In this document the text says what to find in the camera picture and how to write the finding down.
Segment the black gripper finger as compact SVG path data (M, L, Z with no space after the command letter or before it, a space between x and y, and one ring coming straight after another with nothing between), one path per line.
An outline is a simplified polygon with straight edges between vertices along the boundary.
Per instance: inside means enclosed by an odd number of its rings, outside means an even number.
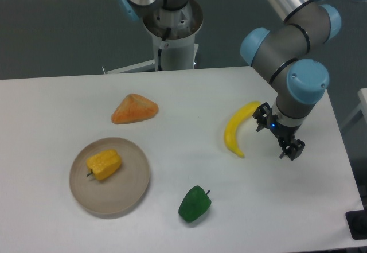
M271 107L267 102L261 104L255 110L252 117L256 120L257 132L261 131L262 129L269 129L271 131L274 131L278 126L278 116L272 113Z
M294 136L280 137L279 146L282 148L279 158L287 156L293 161L301 155L305 147L305 143L300 139L296 139Z

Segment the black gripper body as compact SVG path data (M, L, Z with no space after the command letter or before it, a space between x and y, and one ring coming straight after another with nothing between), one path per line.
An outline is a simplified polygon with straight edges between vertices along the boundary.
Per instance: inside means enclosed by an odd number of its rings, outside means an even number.
M297 126L286 126L281 123L277 115L269 114L267 117L267 126L269 130L277 137L280 145L290 145L292 144L295 132L297 131Z

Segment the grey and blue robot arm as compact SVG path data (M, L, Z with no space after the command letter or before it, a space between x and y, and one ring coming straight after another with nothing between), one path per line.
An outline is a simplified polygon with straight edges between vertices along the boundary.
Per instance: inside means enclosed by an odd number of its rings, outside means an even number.
M118 0L132 20L142 20L151 35L157 71L192 69L194 38L203 22L202 10L194 0ZM224 131L226 147L239 157L236 131L248 118L259 130L269 129L277 138L282 156L299 157L304 142L295 138L315 104L329 85L329 73L319 62L305 55L334 36L341 28L341 16L330 5L313 0L268 0L283 27L251 31L240 46L240 54L276 92L273 105L250 102L229 120Z

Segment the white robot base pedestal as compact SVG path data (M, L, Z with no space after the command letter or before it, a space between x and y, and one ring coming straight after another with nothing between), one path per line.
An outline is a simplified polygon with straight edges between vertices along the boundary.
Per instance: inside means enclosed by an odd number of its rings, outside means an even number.
M104 73L194 69L198 49L195 39L202 23L202 9L195 0L188 0L179 10L160 8L154 11L143 17L144 27L151 36L154 58Z

